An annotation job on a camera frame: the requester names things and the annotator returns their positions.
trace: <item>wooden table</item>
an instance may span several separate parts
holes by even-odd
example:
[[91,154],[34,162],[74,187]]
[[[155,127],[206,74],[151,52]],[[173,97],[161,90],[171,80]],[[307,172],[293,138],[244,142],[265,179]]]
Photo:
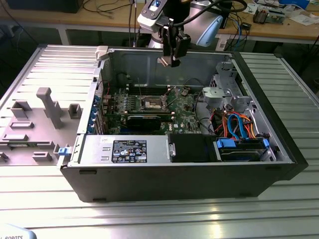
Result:
[[[112,0],[96,1],[98,4],[113,2]],[[115,8],[127,3],[127,0],[119,0],[116,4],[105,6],[103,9]],[[91,10],[96,10],[94,0],[87,3],[86,7]],[[143,4],[139,3],[138,14],[141,12],[142,7]],[[64,45],[70,44],[66,33],[67,29],[128,32],[129,6],[114,10],[112,19],[96,12],[86,11],[83,8],[76,14],[33,10],[11,10],[7,5],[6,9],[21,25],[56,28],[59,31],[61,42]],[[253,23],[252,15],[249,13],[241,12],[239,15],[244,22],[252,24],[248,36],[249,40],[312,44],[319,34],[319,24],[304,26],[287,18],[282,25],[270,23],[260,25]],[[0,8],[0,24],[16,25],[2,8]],[[234,34],[236,34],[236,28],[231,21],[228,21],[227,27],[218,31],[216,37],[219,38],[219,42],[216,49],[223,50],[226,40],[232,38]]]

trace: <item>motherboard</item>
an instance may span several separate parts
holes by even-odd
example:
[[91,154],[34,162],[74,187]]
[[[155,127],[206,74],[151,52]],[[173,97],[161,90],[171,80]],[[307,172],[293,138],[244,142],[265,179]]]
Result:
[[200,133],[194,96],[188,87],[116,89],[103,96],[105,134]]

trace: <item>blue cable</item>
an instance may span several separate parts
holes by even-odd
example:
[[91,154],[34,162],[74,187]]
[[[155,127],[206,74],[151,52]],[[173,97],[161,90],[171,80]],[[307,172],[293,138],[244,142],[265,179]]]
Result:
[[227,122],[227,126],[228,126],[228,130],[229,132],[237,139],[239,140],[239,137],[233,132],[233,130],[231,129],[231,125],[230,125],[230,122],[231,122],[231,118],[232,117],[237,117],[238,119],[238,124],[239,124],[239,129],[240,129],[240,133],[241,133],[241,136],[243,138],[248,138],[245,130],[244,130],[244,124],[243,124],[243,121],[241,120],[241,118],[238,116],[238,115],[235,115],[235,114],[232,114],[228,117],[228,122]]
[[235,23],[237,23],[237,26],[238,26],[238,31],[239,31],[239,37],[237,39],[237,42],[236,42],[236,45],[235,45],[235,48],[234,48],[234,51],[236,50],[237,46],[238,46],[238,43],[239,43],[239,40],[240,40],[240,37],[241,37],[241,28],[240,28],[240,25],[238,23],[238,21],[236,21],[235,19],[232,19],[230,18],[232,21],[234,21]]

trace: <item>metal workbench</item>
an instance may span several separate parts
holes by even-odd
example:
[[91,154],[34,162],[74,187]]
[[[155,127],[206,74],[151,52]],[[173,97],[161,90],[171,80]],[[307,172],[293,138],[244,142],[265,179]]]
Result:
[[[10,105],[29,100],[39,86],[65,85],[55,87],[60,93],[52,97],[60,104],[82,104],[90,80],[81,74],[94,73],[95,49],[38,48],[0,102],[0,129],[12,116]],[[319,238],[318,99],[282,58],[242,57],[309,163],[296,178],[274,184],[258,198],[99,204],[81,202],[56,166],[2,166],[0,222],[32,229],[38,239]],[[59,83],[47,71],[58,64],[69,64],[58,71],[70,73]]]

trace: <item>warning label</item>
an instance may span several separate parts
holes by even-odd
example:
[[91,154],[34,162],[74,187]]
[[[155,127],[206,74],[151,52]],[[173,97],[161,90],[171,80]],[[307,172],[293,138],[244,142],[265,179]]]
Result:
[[113,163],[146,163],[146,140],[114,140]]

